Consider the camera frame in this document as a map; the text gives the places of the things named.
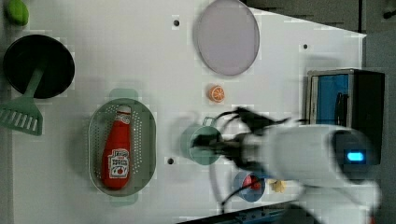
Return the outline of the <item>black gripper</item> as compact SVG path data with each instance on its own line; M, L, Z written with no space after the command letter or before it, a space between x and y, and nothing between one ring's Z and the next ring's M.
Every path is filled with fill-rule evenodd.
M229 140L220 134L199 134L193 140L195 149L205 155L222 155L243 170L262 170L261 143L251 134L240 133Z

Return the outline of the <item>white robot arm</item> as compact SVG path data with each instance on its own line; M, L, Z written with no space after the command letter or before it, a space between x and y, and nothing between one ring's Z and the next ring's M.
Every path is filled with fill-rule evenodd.
M381 191L372 175L374 148L359 131L278 124L226 140L200 134L192 144L243 170L302 185L274 224L373 224Z

